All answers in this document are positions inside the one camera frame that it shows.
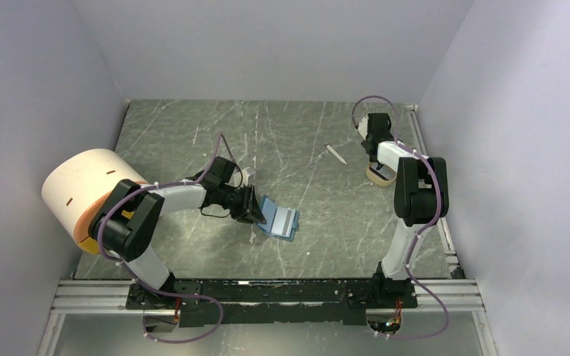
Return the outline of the blue card holder wallet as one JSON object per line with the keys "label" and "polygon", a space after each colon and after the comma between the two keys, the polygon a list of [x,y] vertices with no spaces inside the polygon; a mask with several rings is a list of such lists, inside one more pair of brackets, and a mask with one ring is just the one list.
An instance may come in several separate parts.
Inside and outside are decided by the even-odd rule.
{"label": "blue card holder wallet", "polygon": [[259,206],[265,222],[255,225],[266,236],[292,242],[299,227],[300,211],[279,206],[267,195],[261,197]]}

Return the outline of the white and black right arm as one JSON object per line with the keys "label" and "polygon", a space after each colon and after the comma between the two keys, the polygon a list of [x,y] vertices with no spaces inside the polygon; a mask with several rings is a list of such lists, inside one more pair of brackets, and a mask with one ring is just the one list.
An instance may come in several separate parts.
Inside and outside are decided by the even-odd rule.
{"label": "white and black right arm", "polygon": [[388,279],[371,287],[377,306],[388,307],[399,297],[399,287],[392,280],[411,277],[410,261],[422,240],[449,209],[446,161],[407,147],[390,132],[387,113],[370,113],[357,127],[368,155],[367,177],[375,184],[394,187],[393,209],[397,226],[380,269]]}

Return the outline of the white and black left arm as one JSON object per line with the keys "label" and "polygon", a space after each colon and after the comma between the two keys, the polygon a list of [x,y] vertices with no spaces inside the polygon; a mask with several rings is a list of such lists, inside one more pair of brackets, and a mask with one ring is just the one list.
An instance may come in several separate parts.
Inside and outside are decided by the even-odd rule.
{"label": "white and black left arm", "polygon": [[99,250],[145,284],[146,299],[159,309],[176,297],[175,277],[156,255],[151,240],[160,216],[218,205],[240,223],[265,223],[255,188],[239,166],[216,156],[193,177],[162,185],[120,180],[89,223]]}

